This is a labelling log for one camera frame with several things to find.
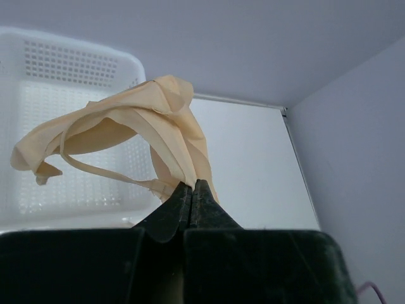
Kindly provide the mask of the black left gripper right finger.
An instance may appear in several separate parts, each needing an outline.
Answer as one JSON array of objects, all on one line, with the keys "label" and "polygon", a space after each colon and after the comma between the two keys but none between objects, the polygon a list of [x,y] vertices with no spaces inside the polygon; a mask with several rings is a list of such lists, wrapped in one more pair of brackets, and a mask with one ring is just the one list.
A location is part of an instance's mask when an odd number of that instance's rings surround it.
[{"label": "black left gripper right finger", "polygon": [[191,229],[241,229],[242,227],[214,199],[206,180],[197,180],[189,215]]}]

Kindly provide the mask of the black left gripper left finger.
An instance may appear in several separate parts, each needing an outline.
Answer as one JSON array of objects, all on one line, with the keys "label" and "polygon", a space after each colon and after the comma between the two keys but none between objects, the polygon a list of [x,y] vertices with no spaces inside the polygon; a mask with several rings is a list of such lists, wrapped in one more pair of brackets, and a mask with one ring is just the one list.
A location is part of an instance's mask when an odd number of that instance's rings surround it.
[{"label": "black left gripper left finger", "polygon": [[157,243],[171,241],[189,226],[192,188],[180,182],[171,196],[134,227],[144,229]]}]

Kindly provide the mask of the beige bra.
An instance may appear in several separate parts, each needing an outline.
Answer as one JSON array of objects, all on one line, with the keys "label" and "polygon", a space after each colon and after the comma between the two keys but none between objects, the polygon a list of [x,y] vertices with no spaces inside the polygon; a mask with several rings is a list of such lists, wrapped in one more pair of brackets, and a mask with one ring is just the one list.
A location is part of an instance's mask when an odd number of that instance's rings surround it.
[{"label": "beige bra", "polygon": [[190,109],[194,89],[190,82],[166,75],[143,82],[77,111],[44,122],[13,148],[10,163],[19,171],[31,171],[39,185],[61,175],[47,157],[60,155],[83,172],[133,183],[118,172],[95,167],[77,155],[102,151],[141,136],[148,142],[156,177],[140,180],[161,201],[166,201],[180,182],[194,187],[197,180],[213,185],[206,137]]}]

